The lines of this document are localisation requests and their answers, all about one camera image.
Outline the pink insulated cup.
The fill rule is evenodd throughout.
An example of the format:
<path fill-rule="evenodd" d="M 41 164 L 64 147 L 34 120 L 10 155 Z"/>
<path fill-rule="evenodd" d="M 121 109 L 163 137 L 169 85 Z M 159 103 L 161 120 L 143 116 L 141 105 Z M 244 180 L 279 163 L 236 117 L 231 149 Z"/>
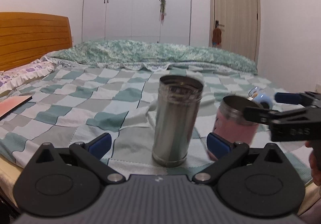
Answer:
<path fill-rule="evenodd" d="M 262 108 L 260 104 L 242 96 L 225 96 L 216 113 L 212 133 L 231 143 L 241 141 L 250 145 L 259 124 L 245 120 L 243 111 L 246 107 Z"/>

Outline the tall stainless steel cup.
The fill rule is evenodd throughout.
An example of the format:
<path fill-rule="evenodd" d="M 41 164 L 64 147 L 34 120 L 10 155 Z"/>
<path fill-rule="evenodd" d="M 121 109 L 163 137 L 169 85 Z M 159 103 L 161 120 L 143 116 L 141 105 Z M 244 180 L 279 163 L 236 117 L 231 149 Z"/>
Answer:
<path fill-rule="evenodd" d="M 196 78 L 160 78 L 152 147 L 152 158 L 159 165 L 177 167 L 185 161 L 202 93 L 203 84 Z"/>

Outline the light blue cup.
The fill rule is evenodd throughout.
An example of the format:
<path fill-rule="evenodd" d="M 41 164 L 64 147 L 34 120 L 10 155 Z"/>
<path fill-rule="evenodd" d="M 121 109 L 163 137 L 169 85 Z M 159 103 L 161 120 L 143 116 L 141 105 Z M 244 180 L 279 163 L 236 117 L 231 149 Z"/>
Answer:
<path fill-rule="evenodd" d="M 264 109 L 271 109 L 273 107 L 271 96 L 266 93 L 265 89 L 255 87 L 249 91 L 248 97 L 260 104 Z"/>

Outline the green checkered bed blanket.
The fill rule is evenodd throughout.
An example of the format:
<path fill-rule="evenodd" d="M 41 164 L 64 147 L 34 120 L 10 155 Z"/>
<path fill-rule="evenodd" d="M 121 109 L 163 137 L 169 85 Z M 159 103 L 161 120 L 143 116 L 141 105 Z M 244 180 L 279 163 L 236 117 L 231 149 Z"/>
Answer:
<path fill-rule="evenodd" d="M 159 80 L 165 74 L 194 77 L 204 86 L 187 159 L 172 169 L 152 159 Z M 15 96 L 28 95 L 31 100 L 1 120 L 1 155 L 24 167 L 42 143 L 68 147 L 107 132 L 112 148 L 102 161 L 123 175 L 192 176 L 211 164 L 206 137 L 222 98 L 246 96 L 256 87 L 269 96 L 280 91 L 271 81 L 250 73 L 197 66 L 172 66 L 156 72 L 58 67 L 14 91 Z"/>

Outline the pink book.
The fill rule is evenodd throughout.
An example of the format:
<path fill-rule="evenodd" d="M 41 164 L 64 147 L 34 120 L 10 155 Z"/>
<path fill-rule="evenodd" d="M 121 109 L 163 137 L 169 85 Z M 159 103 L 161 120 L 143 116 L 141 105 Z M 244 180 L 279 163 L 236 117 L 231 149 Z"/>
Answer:
<path fill-rule="evenodd" d="M 12 96 L 0 102 L 0 119 L 4 119 L 18 107 L 27 103 L 32 96 Z"/>

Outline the purple floral pillow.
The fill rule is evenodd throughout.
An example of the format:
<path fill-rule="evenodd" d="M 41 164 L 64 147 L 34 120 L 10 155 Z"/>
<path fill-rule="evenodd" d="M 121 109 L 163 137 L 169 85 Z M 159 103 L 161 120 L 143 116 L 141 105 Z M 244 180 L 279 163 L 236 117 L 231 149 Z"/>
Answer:
<path fill-rule="evenodd" d="M 1 97 L 26 83 L 46 77 L 55 68 L 54 63 L 37 59 L 26 65 L 1 71 Z"/>

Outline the green floral duvet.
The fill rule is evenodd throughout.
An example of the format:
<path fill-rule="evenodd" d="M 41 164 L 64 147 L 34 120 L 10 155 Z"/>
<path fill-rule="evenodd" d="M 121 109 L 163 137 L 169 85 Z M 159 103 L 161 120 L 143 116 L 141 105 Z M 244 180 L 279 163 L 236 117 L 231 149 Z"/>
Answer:
<path fill-rule="evenodd" d="M 194 66 L 200 70 L 256 75 L 256 63 L 220 48 L 160 44 L 133 40 L 92 40 L 43 56 L 62 66 L 147 69 L 152 72 L 170 67 Z"/>

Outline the beige wooden door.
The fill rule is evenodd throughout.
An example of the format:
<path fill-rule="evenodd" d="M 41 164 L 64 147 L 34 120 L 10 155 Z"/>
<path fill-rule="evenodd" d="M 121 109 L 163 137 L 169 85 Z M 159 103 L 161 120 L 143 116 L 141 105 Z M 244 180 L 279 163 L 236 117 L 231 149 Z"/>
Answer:
<path fill-rule="evenodd" d="M 221 48 L 257 62 L 260 46 L 261 0 L 211 0 L 209 45 L 214 22 L 223 24 Z"/>

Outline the orange wooden headboard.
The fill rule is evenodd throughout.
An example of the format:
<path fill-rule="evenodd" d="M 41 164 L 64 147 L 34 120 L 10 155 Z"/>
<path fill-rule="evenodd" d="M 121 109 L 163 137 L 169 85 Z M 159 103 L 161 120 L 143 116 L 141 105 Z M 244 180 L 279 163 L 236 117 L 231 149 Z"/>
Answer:
<path fill-rule="evenodd" d="M 1 70 L 26 65 L 43 55 L 70 48 L 69 18 L 33 12 L 1 12 Z"/>

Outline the hanging green plant decoration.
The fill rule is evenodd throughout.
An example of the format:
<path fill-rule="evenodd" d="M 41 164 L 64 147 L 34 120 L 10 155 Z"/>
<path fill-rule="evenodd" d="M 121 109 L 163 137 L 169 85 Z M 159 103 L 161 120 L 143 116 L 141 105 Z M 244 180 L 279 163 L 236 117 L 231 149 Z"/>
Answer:
<path fill-rule="evenodd" d="M 160 22 L 163 24 L 166 15 L 166 0 L 160 0 Z"/>

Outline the white wardrobe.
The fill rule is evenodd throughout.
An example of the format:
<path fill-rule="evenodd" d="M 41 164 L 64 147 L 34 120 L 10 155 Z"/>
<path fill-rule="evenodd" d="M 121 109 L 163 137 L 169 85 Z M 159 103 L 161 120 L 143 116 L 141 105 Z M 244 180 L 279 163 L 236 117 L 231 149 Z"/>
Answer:
<path fill-rule="evenodd" d="M 190 44 L 192 0 L 83 0 L 82 40 L 135 40 Z"/>

